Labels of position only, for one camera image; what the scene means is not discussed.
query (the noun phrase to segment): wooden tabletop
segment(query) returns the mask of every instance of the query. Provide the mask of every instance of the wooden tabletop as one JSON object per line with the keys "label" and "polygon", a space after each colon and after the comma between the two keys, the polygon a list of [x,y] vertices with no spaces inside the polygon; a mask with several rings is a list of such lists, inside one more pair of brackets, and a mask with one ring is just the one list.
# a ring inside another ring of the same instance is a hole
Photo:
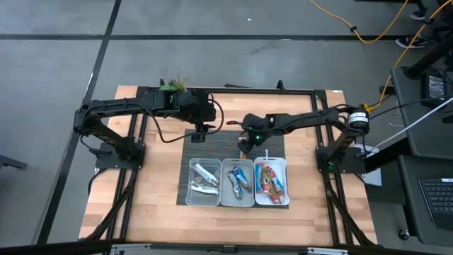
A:
{"label": "wooden tabletop", "polygon": [[[115,98],[135,97],[136,86],[119,86]],[[330,106],[344,103],[342,91],[326,91]],[[225,121],[241,121],[245,114],[308,113],[311,99],[301,95],[244,93],[214,94],[225,112]],[[182,135],[192,125],[175,119],[159,118],[164,137]],[[220,113],[214,125],[220,122]],[[138,137],[141,116],[135,128]],[[108,127],[126,136],[130,116],[114,117]],[[224,126],[224,130],[239,130]],[[139,170],[130,215],[127,240],[133,242],[177,242],[199,244],[250,244],[330,246],[331,229],[326,207],[326,193],[317,171],[314,128],[295,130],[285,135],[289,209],[269,208],[203,208],[176,205],[183,140],[164,144],[156,136],[156,126],[149,118],[144,142],[145,162]],[[101,222],[112,206],[118,169],[109,169],[94,182],[86,206],[80,237],[86,237]],[[376,242],[374,226],[365,187],[352,174],[343,174],[348,211],[369,239]],[[114,237],[119,235],[122,210],[119,212]],[[345,242],[341,217],[337,212],[340,239]]]}

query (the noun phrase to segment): plastic bin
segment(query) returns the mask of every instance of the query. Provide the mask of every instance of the plastic bin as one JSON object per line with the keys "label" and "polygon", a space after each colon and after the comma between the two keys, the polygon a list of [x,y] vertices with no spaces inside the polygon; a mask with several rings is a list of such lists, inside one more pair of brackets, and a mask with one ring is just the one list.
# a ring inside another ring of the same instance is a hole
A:
{"label": "plastic bin", "polygon": [[[242,169],[251,191],[242,188],[242,199],[238,200],[233,192],[233,185],[229,180],[228,173],[237,166]],[[250,159],[224,159],[222,161],[221,181],[220,181],[220,203],[225,206],[251,207],[255,204],[253,189],[255,187],[253,178],[254,164]]]}
{"label": "plastic bin", "polygon": [[222,178],[220,176],[220,171],[222,169],[222,163],[218,159],[198,159],[193,158],[189,161],[189,178],[188,178],[188,189],[187,196],[185,197],[185,203],[188,205],[197,205],[197,206],[218,206],[220,202],[219,195],[205,194],[198,191],[193,191],[190,186],[192,181],[202,184],[205,186],[213,187],[206,180],[203,179],[193,167],[196,164],[200,164],[206,171],[210,172],[219,179],[219,185],[222,183]]}
{"label": "plastic bin", "polygon": [[[256,164],[268,165],[275,172],[277,178],[282,182],[283,189],[285,190],[285,195],[281,197],[281,204],[274,204],[271,199],[264,192],[256,193],[256,187],[254,187],[255,200],[260,205],[289,205],[289,196],[288,196],[288,184],[287,184],[287,174],[286,174],[286,160],[283,158],[272,158],[272,157],[258,157],[255,159]],[[260,181],[260,177],[256,176],[256,171],[253,170],[253,175],[255,176],[255,182]]]}

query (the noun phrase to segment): gray rubber mat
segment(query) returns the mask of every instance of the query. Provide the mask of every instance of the gray rubber mat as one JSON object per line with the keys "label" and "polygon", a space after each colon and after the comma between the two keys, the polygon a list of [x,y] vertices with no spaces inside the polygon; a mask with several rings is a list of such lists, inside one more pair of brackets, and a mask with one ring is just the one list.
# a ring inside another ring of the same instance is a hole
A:
{"label": "gray rubber mat", "polygon": [[[194,132],[194,130],[185,130],[185,133]],[[206,136],[204,143],[192,143],[190,136],[184,139],[183,145],[183,160],[181,161],[181,170],[179,173],[178,196],[176,205],[187,205],[185,196],[187,195],[188,177],[189,177],[189,161],[193,158],[203,159],[238,159],[238,137],[241,131],[219,131],[213,135]],[[265,150],[269,151],[269,157],[285,158],[285,142],[283,136],[274,136],[266,140],[261,146],[254,147],[247,154],[247,159],[254,161],[257,157],[265,157]],[[289,206],[272,206],[259,205],[255,203],[252,207],[256,208],[279,208],[288,209]]]}

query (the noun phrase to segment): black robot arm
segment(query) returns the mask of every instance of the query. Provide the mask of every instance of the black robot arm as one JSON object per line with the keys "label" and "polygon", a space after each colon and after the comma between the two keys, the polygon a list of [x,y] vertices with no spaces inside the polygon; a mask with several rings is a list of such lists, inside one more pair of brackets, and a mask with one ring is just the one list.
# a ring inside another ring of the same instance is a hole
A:
{"label": "black robot arm", "polygon": [[83,136],[94,135],[115,149],[120,161],[137,160],[137,146],[134,139],[122,137],[106,125],[101,119],[120,115],[144,113],[155,117],[172,117],[195,125],[192,142],[204,142],[205,135],[216,119],[214,101],[202,89],[179,90],[149,89],[136,98],[99,101],[93,100],[76,111],[74,131]]}
{"label": "black robot arm", "polygon": [[[341,116],[341,113],[347,113],[348,117]],[[299,115],[267,114],[264,118],[260,118],[254,114],[248,114],[242,123],[228,122],[227,124],[239,124],[247,134],[246,138],[239,142],[239,149],[243,153],[250,152],[253,146],[260,146],[274,135],[286,135],[299,128],[332,125],[341,131],[341,136],[325,147],[323,161],[343,162],[345,151],[355,138],[368,133],[368,120],[368,112],[364,108],[340,105]]]}

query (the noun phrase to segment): candy wrapper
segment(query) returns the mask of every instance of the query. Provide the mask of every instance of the candy wrapper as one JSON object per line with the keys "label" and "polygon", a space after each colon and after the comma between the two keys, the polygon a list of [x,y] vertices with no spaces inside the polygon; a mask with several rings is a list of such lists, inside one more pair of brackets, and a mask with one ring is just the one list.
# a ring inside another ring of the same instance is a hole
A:
{"label": "candy wrapper", "polygon": [[241,185],[242,188],[244,188],[246,191],[250,192],[251,188],[250,185],[247,182],[246,176],[244,176],[242,169],[239,167],[235,166],[233,168],[234,175],[236,176],[236,179],[238,183]]}
{"label": "candy wrapper", "polygon": [[280,196],[285,194],[282,183],[278,179],[275,172],[269,166],[257,164],[255,166],[256,176],[259,176],[259,181],[256,181],[256,192],[264,192],[268,195],[274,204],[281,204]]}
{"label": "candy wrapper", "polygon": [[257,180],[255,180],[255,191],[256,191],[256,193],[263,192],[263,188],[261,187],[261,179],[263,178],[261,176],[262,169],[263,169],[263,165],[262,164],[256,164],[255,165],[255,176],[257,178]]}
{"label": "candy wrapper", "polygon": [[228,173],[228,178],[231,181],[231,184],[233,186],[234,195],[236,196],[237,200],[241,200],[242,199],[242,189],[238,183],[238,179],[236,178],[234,171],[230,171]]}

